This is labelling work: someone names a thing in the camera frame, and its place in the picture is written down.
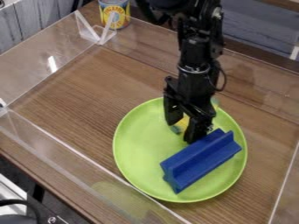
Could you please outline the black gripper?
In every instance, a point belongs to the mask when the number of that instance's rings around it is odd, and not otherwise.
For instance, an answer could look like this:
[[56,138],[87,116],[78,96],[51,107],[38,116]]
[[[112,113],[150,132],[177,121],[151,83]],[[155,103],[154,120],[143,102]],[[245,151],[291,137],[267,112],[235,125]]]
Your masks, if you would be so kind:
[[193,144],[213,131],[213,118],[217,111],[211,105],[215,94],[210,71],[191,73],[179,69],[179,77],[165,78],[163,111],[165,120],[175,125],[187,115],[187,128],[183,140]]

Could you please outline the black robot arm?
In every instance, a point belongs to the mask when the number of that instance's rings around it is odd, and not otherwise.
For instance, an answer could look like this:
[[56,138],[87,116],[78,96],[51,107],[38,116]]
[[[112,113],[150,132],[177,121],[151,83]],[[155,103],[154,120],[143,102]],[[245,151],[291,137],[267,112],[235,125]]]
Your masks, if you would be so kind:
[[165,79],[163,111],[169,125],[190,118],[183,140],[191,144],[211,131],[217,116],[211,97],[225,89],[218,82],[227,80],[218,61],[225,47],[221,0],[135,1],[153,24],[178,21],[179,76]]

